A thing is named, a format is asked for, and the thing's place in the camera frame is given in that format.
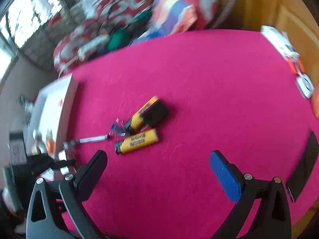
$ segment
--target black rectangular object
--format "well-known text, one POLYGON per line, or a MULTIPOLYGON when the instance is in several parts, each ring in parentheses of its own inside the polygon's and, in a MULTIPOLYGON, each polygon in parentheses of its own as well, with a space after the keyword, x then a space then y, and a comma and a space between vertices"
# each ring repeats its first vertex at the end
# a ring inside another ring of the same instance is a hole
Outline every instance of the black rectangular object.
POLYGON ((305 187, 317 160, 318 152, 318 141, 315 133, 311 131, 302 158, 286 183, 291 200, 293 202, 296 202, 297 198, 305 187))
POLYGON ((147 110, 145 110, 141 117, 144 122, 151 128, 156 127, 163 118, 165 118, 169 113, 169 110, 160 101, 153 103, 147 110))

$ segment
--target orange object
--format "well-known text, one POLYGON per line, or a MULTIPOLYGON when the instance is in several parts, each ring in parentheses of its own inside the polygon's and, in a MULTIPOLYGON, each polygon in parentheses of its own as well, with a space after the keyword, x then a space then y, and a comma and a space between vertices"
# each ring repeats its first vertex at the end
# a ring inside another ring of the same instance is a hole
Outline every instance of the orange object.
POLYGON ((54 153, 55 142, 52 139, 52 130, 47 131, 47 141, 45 143, 45 147, 49 155, 52 155, 54 153))
MULTIPOLYGON (((292 71, 294 74, 298 74, 298 73, 297 73, 296 66, 295 66, 295 64, 290 60, 290 58, 287 57, 287 61, 288 61, 288 64, 289 64, 289 67, 290 67, 291 71, 292 71)), ((298 64, 298 66, 299 66, 300 72, 301 72, 301 73, 305 73, 305 69, 304 69, 304 67, 303 67, 303 65, 302 65, 302 63, 301 63, 300 58, 297 59, 297 64, 298 64)))
POLYGON ((54 153, 54 147, 55 147, 55 142, 53 139, 47 139, 47 142, 45 143, 45 147, 47 148, 47 153, 49 155, 52 155, 54 153))
POLYGON ((311 97, 312 110, 317 119, 319 119, 319 85, 315 86, 315 91, 311 97))

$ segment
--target window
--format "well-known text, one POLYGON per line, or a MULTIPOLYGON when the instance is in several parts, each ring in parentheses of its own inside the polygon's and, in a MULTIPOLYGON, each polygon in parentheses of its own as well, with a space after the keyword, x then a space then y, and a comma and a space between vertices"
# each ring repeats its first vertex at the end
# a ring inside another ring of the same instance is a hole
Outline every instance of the window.
MULTIPOLYGON (((59 0, 14 0, 9 7, 9 28, 15 44, 21 48, 39 27, 61 10, 59 0)), ((0 21, 0 31, 9 41, 6 19, 0 21)), ((0 80, 14 57, 8 43, 0 39, 0 80)))

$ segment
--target yellow lighter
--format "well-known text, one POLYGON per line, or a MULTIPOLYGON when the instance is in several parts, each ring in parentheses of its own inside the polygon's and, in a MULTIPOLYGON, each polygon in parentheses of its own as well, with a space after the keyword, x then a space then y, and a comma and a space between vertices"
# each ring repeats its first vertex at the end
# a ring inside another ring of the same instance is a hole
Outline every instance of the yellow lighter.
POLYGON ((136 112, 130 120, 124 125, 125 129, 129 132, 134 132, 138 130, 144 123, 141 114, 146 111, 151 105, 158 101, 158 97, 154 96, 150 99, 143 107, 141 107, 138 112, 136 112))
POLYGON ((137 135, 128 137, 124 140, 115 143, 115 151, 117 154, 124 154, 151 144, 158 141, 158 136, 155 129, 151 129, 137 135))

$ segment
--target pink table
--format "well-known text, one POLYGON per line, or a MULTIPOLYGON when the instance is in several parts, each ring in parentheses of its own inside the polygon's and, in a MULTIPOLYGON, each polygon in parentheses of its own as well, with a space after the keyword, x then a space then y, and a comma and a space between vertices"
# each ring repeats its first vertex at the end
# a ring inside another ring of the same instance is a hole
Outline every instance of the pink table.
MULTIPOLYGON (((69 139, 108 133, 116 118, 128 120, 154 95, 170 109, 157 144, 119 156, 114 140, 77 150, 80 164, 98 149, 107 152, 108 166, 84 206, 103 232, 119 238, 210 238, 234 205, 209 166, 211 151, 257 179, 286 181, 309 131, 319 137, 295 76, 257 32, 154 39, 89 62, 74 77, 69 139)), ((292 223, 319 196, 318 182, 317 163, 297 202, 289 199, 292 223)))

